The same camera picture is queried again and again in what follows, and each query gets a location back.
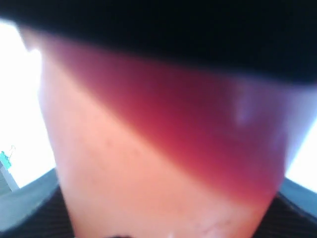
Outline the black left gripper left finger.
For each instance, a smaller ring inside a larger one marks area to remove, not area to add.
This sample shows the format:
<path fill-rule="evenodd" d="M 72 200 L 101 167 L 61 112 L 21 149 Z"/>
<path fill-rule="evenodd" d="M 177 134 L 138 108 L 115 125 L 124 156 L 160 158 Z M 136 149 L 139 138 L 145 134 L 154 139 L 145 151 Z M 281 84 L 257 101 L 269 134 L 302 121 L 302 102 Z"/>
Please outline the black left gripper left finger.
<path fill-rule="evenodd" d="M 74 237 L 54 169 L 25 187 L 0 196 L 0 236 Z M 253 236 L 315 238 L 317 194 L 286 178 Z"/>

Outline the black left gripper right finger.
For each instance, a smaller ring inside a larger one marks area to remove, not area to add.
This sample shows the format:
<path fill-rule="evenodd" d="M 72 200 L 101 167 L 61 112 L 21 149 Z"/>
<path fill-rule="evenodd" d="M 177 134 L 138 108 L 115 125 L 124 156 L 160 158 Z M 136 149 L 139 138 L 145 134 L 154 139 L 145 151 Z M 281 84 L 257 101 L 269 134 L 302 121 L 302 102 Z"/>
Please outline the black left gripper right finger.
<path fill-rule="evenodd" d="M 314 0 L 3 0 L 0 15 L 106 48 L 317 82 Z"/>

